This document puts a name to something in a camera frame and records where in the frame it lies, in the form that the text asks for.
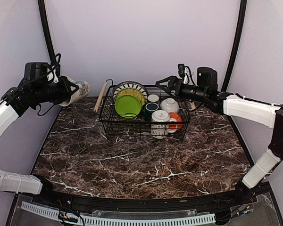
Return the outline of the floral white tall cup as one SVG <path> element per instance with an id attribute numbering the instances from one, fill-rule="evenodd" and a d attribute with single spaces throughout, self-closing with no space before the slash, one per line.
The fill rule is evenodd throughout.
<path id="1" fill-rule="evenodd" d="M 90 87 L 88 82 L 86 81 L 76 81 L 79 86 L 79 90 L 76 91 L 73 95 L 71 95 L 66 101 L 59 104 L 60 106 L 66 107 L 77 100 L 85 98 L 90 93 Z"/>

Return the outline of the white brown-band cup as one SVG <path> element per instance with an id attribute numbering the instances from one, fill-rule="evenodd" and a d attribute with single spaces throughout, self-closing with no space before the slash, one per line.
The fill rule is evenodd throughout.
<path id="1" fill-rule="evenodd" d="M 156 94 L 150 94 L 148 96 L 148 102 L 149 103 L 156 103 L 156 104 L 159 104 L 159 96 L 156 95 Z"/>

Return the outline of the dark green mug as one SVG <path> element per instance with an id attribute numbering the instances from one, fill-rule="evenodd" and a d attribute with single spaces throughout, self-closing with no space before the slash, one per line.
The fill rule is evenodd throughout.
<path id="1" fill-rule="evenodd" d="M 159 105 L 157 103 L 147 103 L 144 109 L 144 119 L 145 121 L 151 121 L 152 114 L 159 109 Z"/>

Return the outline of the patterned white mug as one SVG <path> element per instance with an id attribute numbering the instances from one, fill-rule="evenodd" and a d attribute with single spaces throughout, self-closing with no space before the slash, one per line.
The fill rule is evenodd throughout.
<path id="1" fill-rule="evenodd" d="M 168 135 L 170 115 L 164 110 L 157 110 L 151 115 L 151 135 L 156 139 L 164 139 Z"/>

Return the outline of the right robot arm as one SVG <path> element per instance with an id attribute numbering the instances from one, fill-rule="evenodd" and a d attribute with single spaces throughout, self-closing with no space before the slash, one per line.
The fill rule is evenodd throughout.
<path id="1" fill-rule="evenodd" d="M 170 96 L 197 101 L 214 113 L 235 116 L 265 125 L 273 130 L 267 150 L 244 175 L 232 192 L 231 200 L 242 204 L 265 176 L 283 161 L 283 104 L 266 103 L 239 94 L 218 91 L 217 71 L 208 67 L 197 69 L 197 81 L 192 80 L 189 67 L 178 65 L 178 76 L 169 76 L 156 82 L 156 86 Z"/>

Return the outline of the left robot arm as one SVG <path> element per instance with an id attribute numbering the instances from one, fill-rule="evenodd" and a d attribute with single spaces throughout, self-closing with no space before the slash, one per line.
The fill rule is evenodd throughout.
<path id="1" fill-rule="evenodd" d="M 79 97 L 81 86 L 59 74 L 59 64 L 30 62 L 25 65 L 23 79 L 17 87 L 10 88 L 0 100 L 0 137 L 29 108 L 42 103 L 67 105 Z M 22 175 L 0 169 L 0 192 L 38 195 L 47 205 L 57 202 L 57 194 L 50 183 L 33 175 Z"/>

